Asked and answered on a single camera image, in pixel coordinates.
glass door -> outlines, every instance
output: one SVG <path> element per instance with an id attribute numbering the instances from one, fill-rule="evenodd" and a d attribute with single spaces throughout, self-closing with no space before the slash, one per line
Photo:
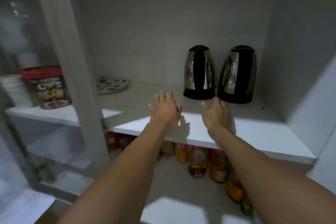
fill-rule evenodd
<path id="1" fill-rule="evenodd" d="M 0 0 L 0 140 L 31 186 L 65 199 L 109 164 L 73 1 Z"/>

red lid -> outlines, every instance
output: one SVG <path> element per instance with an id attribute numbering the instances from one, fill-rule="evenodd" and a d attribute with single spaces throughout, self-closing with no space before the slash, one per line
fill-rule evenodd
<path id="1" fill-rule="evenodd" d="M 43 66 L 23 69 L 21 76 L 25 79 L 44 79 L 63 76 L 63 73 L 60 66 Z"/>

plate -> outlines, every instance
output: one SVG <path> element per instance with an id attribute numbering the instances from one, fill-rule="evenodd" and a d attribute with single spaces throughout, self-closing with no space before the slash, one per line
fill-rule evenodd
<path id="1" fill-rule="evenodd" d="M 127 89 L 128 81 L 119 79 L 104 79 L 97 81 L 98 94 L 116 93 Z"/>

person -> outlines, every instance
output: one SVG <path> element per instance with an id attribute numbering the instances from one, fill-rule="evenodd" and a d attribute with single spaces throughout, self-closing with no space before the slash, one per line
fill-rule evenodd
<path id="1" fill-rule="evenodd" d="M 230 159 L 254 208 L 267 223 L 335 223 L 336 195 L 256 150 L 231 130 L 228 105 L 202 103 L 202 119 Z M 70 206 L 58 224 L 136 223 L 151 185 L 166 133 L 177 125 L 182 107 L 172 92 L 155 96 L 150 122 L 104 174 Z"/>

electric kettle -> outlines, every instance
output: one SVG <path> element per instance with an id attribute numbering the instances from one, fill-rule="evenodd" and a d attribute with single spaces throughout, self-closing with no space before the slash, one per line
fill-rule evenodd
<path id="1" fill-rule="evenodd" d="M 192 47 L 184 66 L 184 92 L 187 98 L 211 99 L 215 96 L 215 72 L 209 48 Z"/>
<path id="2" fill-rule="evenodd" d="M 247 45 L 233 47 L 223 63 L 217 96 L 230 103 L 251 102 L 256 76 L 254 49 Z"/>

